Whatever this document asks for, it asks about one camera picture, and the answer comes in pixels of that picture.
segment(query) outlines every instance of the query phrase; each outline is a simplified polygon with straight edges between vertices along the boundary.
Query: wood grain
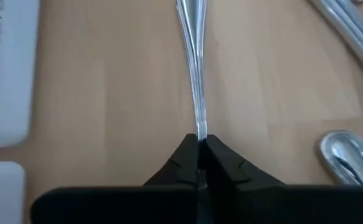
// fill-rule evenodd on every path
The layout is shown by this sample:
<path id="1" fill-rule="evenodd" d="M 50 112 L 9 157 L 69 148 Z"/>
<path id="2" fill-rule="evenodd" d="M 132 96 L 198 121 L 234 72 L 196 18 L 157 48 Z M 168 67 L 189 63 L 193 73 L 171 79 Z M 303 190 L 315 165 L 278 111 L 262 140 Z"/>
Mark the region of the wood grain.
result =
<path id="1" fill-rule="evenodd" d="M 286 183 L 331 184 L 314 148 L 363 137 L 363 67 L 306 1 L 209 0 L 209 132 Z M 175 2 L 42 0 L 31 135 L 0 150 L 27 207 L 69 185 L 140 185 L 194 132 Z"/>

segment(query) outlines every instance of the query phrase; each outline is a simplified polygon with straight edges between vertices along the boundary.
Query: wooden surface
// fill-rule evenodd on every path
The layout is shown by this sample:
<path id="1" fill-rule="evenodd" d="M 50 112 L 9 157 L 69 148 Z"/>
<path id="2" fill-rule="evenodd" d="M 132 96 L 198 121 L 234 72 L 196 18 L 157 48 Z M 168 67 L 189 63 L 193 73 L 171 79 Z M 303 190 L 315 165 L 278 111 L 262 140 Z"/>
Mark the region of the wooden surface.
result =
<path id="1" fill-rule="evenodd" d="M 141 185 L 194 132 L 172 0 L 42 0 L 31 135 L 0 160 L 52 188 Z M 363 137 L 363 67 L 306 1 L 209 0 L 208 129 L 280 180 L 331 184 L 314 153 Z"/>

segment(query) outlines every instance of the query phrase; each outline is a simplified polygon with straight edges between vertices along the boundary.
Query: wooden table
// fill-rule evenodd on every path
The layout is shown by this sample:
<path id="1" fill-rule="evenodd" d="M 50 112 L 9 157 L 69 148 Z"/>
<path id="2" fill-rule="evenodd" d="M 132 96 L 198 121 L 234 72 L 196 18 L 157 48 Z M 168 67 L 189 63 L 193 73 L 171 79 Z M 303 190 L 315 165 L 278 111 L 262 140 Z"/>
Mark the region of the wooden table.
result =
<path id="1" fill-rule="evenodd" d="M 363 137 L 363 66 L 312 5 L 209 0 L 208 129 L 290 184 L 330 184 L 320 135 Z M 27 206 L 69 185 L 141 185 L 194 132 L 175 1 L 42 0 L 30 137 L 0 160 Z"/>

